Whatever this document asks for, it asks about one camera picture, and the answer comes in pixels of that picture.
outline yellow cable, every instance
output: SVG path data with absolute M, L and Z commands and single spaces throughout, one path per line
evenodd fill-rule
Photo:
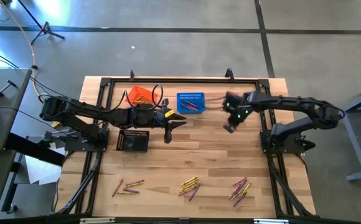
M 12 17 L 13 21 L 17 24 L 17 26 L 20 28 L 21 32 L 23 33 L 24 37 L 26 38 L 27 43 L 30 45 L 31 48 L 31 52 L 32 52 L 32 65 L 35 65 L 35 54 L 34 54 L 34 49 L 32 48 L 32 45 L 30 43 L 29 38 L 27 37 L 26 33 L 24 32 L 23 28 L 20 26 L 20 24 L 18 23 L 18 21 L 16 20 L 16 18 L 12 15 L 12 13 L 10 12 L 10 10 L 6 7 L 6 5 L 2 2 L 2 0 L 0 0 L 0 3 L 5 7 L 5 10 L 7 11 L 7 13 L 9 13 L 9 15 Z M 32 77 L 34 78 L 32 81 L 32 86 L 34 87 L 35 92 L 37 93 L 37 95 L 39 95 L 39 91 L 35 85 L 35 69 L 32 69 Z

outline black tray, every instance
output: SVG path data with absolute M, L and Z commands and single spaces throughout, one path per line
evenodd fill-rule
M 120 130 L 117 140 L 117 151 L 147 152 L 149 131 Z

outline tripod stand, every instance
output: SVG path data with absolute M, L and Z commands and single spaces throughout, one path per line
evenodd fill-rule
M 61 39 L 63 39 L 63 40 L 65 39 L 64 36 L 58 35 L 58 34 L 52 32 L 52 31 L 50 30 L 50 26 L 49 26 L 49 23 L 48 23 L 48 22 L 45 22 L 44 26 L 42 27 L 42 26 L 38 23 L 37 19 L 35 19 L 35 17 L 31 14 L 31 12 L 26 8 L 26 6 L 23 4 L 23 2 L 21 2 L 21 0 L 18 0 L 18 1 L 19 1 L 19 3 L 21 4 L 21 6 L 23 6 L 23 8 L 26 10 L 26 12 L 31 16 L 32 20 L 33 20 L 33 21 L 39 26 L 39 28 L 40 28 L 39 33 L 38 33 L 37 36 L 31 41 L 31 44 L 33 44 L 33 43 L 37 40 L 38 37 L 40 37 L 40 36 L 42 36 L 42 35 L 45 35 L 45 34 L 54 35 L 54 36 L 59 37 L 59 38 L 61 38 Z

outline concrete floor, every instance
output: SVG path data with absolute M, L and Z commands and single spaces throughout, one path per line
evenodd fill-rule
M 52 26 L 258 28 L 253 0 L 23 2 L 40 22 L 47 20 Z M 261 0 L 261 6 L 268 29 L 361 29 L 361 0 Z M 11 9 L 23 26 L 35 25 L 16 0 Z M 0 6 L 0 19 L 5 18 Z M 85 75 L 128 75 L 131 69 L 136 75 L 221 77 L 231 67 L 237 77 L 268 76 L 259 34 L 60 34 L 66 40 L 46 35 L 34 44 L 38 79 L 74 98 L 79 97 Z M 27 33 L 30 39 L 35 35 Z M 274 73 L 286 79 L 290 95 L 313 96 L 342 107 L 361 91 L 361 35 L 268 35 L 268 42 Z M 20 67 L 32 63 L 21 32 L 0 31 L 0 54 Z M 39 115 L 40 103 L 30 86 L 21 110 Z M 36 135 L 45 128 L 19 114 L 12 131 Z M 317 214 L 361 221 L 361 180 L 345 178 L 360 166 L 343 123 L 306 134 L 317 144 L 306 153 Z M 54 188 L 18 187 L 14 203 L 19 211 L 0 212 L 0 218 L 48 214 Z

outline white paper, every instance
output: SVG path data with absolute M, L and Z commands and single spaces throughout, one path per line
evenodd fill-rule
M 50 149 L 62 155 L 65 154 L 64 147 L 56 149 L 54 142 L 50 144 Z M 56 182 L 62 173 L 60 166 L 40 161 L 30 156 L 26 156 L 26 164 L 31 184 L 37 181 L 39 181 L 39 185 Z

